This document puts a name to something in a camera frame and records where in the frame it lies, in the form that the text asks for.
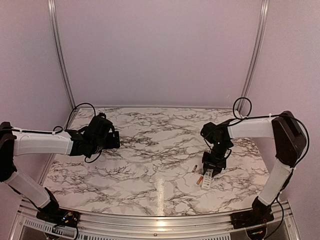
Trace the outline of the white remote control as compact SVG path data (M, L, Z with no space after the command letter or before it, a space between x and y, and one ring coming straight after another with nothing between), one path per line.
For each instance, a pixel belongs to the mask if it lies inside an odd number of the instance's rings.
M211 188L211 182L212 182L212 175L214 170L213 169L207 169L206 172L203 175L201 189L208 191Z

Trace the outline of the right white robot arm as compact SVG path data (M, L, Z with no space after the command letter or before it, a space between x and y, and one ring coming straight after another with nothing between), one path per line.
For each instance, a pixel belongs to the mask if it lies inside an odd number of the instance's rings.
M278 194L287 186L297 164L305 157L310 146L306 127L290 111L278 115L228 119L220 124L206 123L200 135L212 144L202 156L203 173L213 177L226 168L227 151L232 140L240 138L270 138L275 145L275 163L269 178L252 203L247 219L258 224L267 216Z

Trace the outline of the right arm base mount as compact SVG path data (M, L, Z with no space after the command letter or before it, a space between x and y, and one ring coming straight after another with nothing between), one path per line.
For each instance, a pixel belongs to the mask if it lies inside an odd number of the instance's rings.
M241 229L252 227L256 225L263 225L267 222L273 221L274 215L272 213L266 213L264 216L254 216L252 210L234 212L230 215L231 224L234 229Z

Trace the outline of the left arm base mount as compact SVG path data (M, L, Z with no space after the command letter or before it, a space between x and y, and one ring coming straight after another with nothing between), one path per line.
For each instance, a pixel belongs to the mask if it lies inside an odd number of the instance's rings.
M58 226L75 228L78 226L80 213L78 211L59 208L54 213L38 211L36 218Z

